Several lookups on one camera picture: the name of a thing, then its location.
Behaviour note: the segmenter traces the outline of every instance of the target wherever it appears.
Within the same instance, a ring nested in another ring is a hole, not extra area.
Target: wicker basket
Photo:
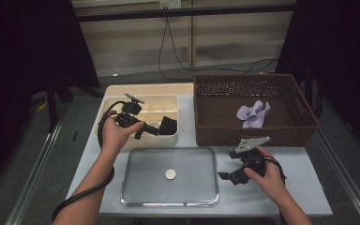
[[[262,128],[242,128],[242,105],[268,103]],[[319,128],[292,75],[196,75],[194,113],[199,146],[236,146],[241,139],[269,136],[269,146],[304,146]]]

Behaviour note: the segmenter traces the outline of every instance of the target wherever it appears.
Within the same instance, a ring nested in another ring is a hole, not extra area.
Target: floor
[[[248,65],[227,65],[224,68],[248,69]],[[220,70],[209,71],[212,73],[223,73]],[[117,77],[100,78],[101,88],[111,84],[127,83],[176,83],[185,82],[184,79],[192,79],[195,73],[184,69],[165,70],[165,79],[159,72],[146,72]],[[75,173],[79,159],[82,156],[84,146],[89,136],[91,126],[96,117],[101,99],[86,95],[78,89],[71,89],[74,99],[71,103],[58,102],[58,111],[63,112],[62,125],[59,134],[55,137],[52,151],[47,155],[46,164],[37,178],[36,188],[30,193],[31,198],[23,209],[23,216],[13,218],[13,209],[21,196],[23,188],[27,183],[31,171],[33,171],[38,160],[41,149],[44,147],[48,137],[49,115],[45,109],[37,112],[37,106],[30,108],[30,116],[24,125],[22,137],[12,156],[5,162],[0,171],[0,224],[50,224],[50,216],[54,207],[67,195],[72,176]],[[347,184],[341,183],[341,177],[336,173],[336,166],[328,160],[328,156],[337,157],[352,181],[360,191],[360,137],[357,133],[349,131],[337,110],[332,106],[329,99],[323,98],[322,115],[320,123],[324,137],[329,145],[322,142],[320,135],[315,135],[306,145],[307,153],[315,167],[322,182],[322,188],[329,201],[333,216],[315,217],[315,224],[360,224],[360,213],[357,204],[350,196],[353,194],[347,190]],[[329,155],[325,154],[325,148],[329,149]],[[245,224],[243,218],[232,218],[221,220],[222,224]],[[102,215],[97,224],[133,224],[133,218],[117,218]]]

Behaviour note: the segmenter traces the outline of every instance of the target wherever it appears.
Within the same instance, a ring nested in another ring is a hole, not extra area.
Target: white cloth
[[[248,106],[241,106],[236,113],[236,117],[240,120],[245,120],[243,128],[261,128],[264,123],[264,117],[270,109],[271,107],[268,102],[265,102],[265,107],[263,108],[263,103],[257,100],[250,108]]]

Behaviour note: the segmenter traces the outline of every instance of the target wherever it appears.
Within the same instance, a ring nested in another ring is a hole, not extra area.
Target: black cable
[[[162,48],[163,48],[163,43],[165,41],[165,36],[166,36],[166,31],[168,30],[169,28],[169,33],[170,33],[170,36],[171,36],[171,40],[172,40],[172,48],[173,48],[173,52],[174,52],[174,55],[176,57],[176,60],[177,60],[177,63],[183,68],[183,69],[186,69],[186,70],[189,70],[189,71],[192,71],[192,72],[200,72],[200,71],[208,71],[208,70],[224,70],[224,71],[236,71],[236,72],[242,72],[240,75],[244,75],[244,74],[247,74],[249,72],[255,72],[255,71],[260,71],[262,69],[265,69],[265,68],[268,68],[271,64],[273,64],[275,61],[277,61],[279,59],[279,56],[276,57],[276,58],[273,58],[273,59],[262,59],[262,60],[259,60],[259,61],[256,61],[252,64],[252,66],[248,69],[248,70],[244,70],[244,69],[235,69],[235,68],[218,68],[218,67],[214,67],[214,68],[199,68],[199,69],[195,69],[195,68],[189,68],[189,67],[184,67],[183,64],[180,62],[179,58],[178,58],[178,55],[177,55],[177,51],[176,51],[176,48],[175,48],[175,45],[174,45],[174,40],[173,40],[173,35],[172,35],[172,29],[171,29],[171,25],[169,24],[169,20],[168,18],[165,18],[166,20],[166,24],[165,24],[165,30],[163,32],[163,37],[162,37],[162,42],[161,42],[161,45],[160,45],[160,49],[159,49],[159,56],[158,56],[158,61],[157,61],[157,65],[158,65],[158,69],[159,69],[159,72],[160,74],[168,79],[168,80],[172,80],[172,81],[192,81],[192,79],[174,79],[174,78],[169,78],[167,77],[162,69],[160,68],[160,57],[161,57],[161,54],[162,54]],[[266,65],[265,67],[261,67],[261,68],[258,68],[258,69],[253,69],[252,68],[262,62],[262,61],[271,61],[268,65]]]
[[[103,127],[104,127],[104,123],[105,121],[108,119],[109,115],[108,113],[110,112],[110,110],[117,104],[119,103],[122,103],[122,104],[125,104],[126,102],[125,101],[117,101],[115,102],[113,105],[111,105],[108,110],[102,115],[101,117],[101,120],[100,122],[98,123],[98,130],[97,130],[97,138],[98,138],[98,144],[100,145],[100,147],[102,146],[102,130],[103,130]],[[72,203],[75,203],[76,201],[78,201],[79,199],[87,196],[87,195],[90,195],[104,187],[106,187],[108,184],[110,184],[110,182],[113,180],[113,176],[115,174],[115,169],[112,167],[111,171],[110,171],[110,174],[109,176],[107,177],[107,179],[99,184],[99,185],[96,185],[94,187],[91,187],[81,193],[78,193],[74,196],[71,196],[70,198],[66,199],[65,201],[61,202],[53,211],[52,213],[52,221],[55,220],[55,218],[57,217],[57,215],[60,213],[60,211],[67,207],[68,205],[72,204]]]
[[[269,156],[264,156],[264,160],[267,161],[267,162],[272,162],[277,166],[277,168],[279,170],[279,173],[280,173],[280,178],[282,179],[283,184],[285,185],[286,176],[283,173],[282,167],[280,166],[279,162],[275,158],[269,157]]]
[[[116,101],[113,105],[111,105],[107,111],[101,116],[100,122],[98,123],[98,130],[97,130],[97,139],[98,139],[98,144],[100,145],[100,147],[103,146],[103,127],[104,127],[104,123],[105,121],[108,119],[108,113],[110,112],[110,110],[117,104],[125,104],[125,101]]]
[[[272,162],[277,166],[277,168],[279,170],[279,173],[280,173],[280,177],[282,179],[282,182],[285,185],[286,176],[283,173],[282,167],[280,166],[279,162],[275,158],[270,157],[270,156],[264,156],[264,160],[267,161],[267,162]],[[282,225],[287,225],[288,224],[280,211],[279,211],[279,218],[281,220]]]
[[[83,191],[83,192],[81,192],[81,193],[79,193],[79,194],[76,194],[76,195],[68,198],[67,200],[61,202],[61,203],[54,209],[54,211],[53,211],[53,213],[52,213],[52,221],[55,220],[55,218],[57,217],[58,213],[59,213],[63,208],[69,206],[69,205],[72,204],[72,203],[75,203],[76,201],[78,201],[79,199],[85,197],[86,195],[90,195],[90,194],[92,194],[92,193],[94,193],[94,192],[96,192],[96,191],[98,191],[98,190],[106,187],[108,184],[110,184],[110,182],[113,180],[114,174],[115,174],[115,169],[112,167],[109,176],[107,177],[107,179],[106,179],[103,183],[101,183],[101,184],[99,184],[99,185],[97,185],[97,186],[95,186],[95,187],[89,188],[89,189],[87,189],[87,190],[85,190],[85,191]]]

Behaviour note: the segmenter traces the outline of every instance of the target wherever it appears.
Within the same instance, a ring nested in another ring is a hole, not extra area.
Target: table
[[[112,85],[107,88],[102,102],[106,98],[121,97],[125,92],[129,92],[131,95],[177,95],[179,104],[179,136],[175,147],[192,147],[197,146],[195,141],[192,91],[192,83]],[[83,177],[98,156],[100,151],[98,139],[94,136],[94,130],[97,125],[98,118],[96,118],[90,132],[78,169],[68,191],[68,197],[81,183]],[[228,156],[228,153],[234,147],[210,147],[216,154],[218,172],[232,172],[240,167],[239,161],[231,160]],[[266,147],[266,149],[273,152],[274,157],[282,165],[284,173],[288,177],[286,180],[287,189],[308,216],[322,217],[333,214],[304,147]],[[234,186],[232,182],[221,179],[218,179],[219,201],[214,206],[168,208],[125,206],[121,204],[120,191],[130,150],[125,147],[115,161],[115,177],[106,187],[100,207],[101,214],[133,218],[270,218],[278,215],[278,208],[253,181],[246,185]]]

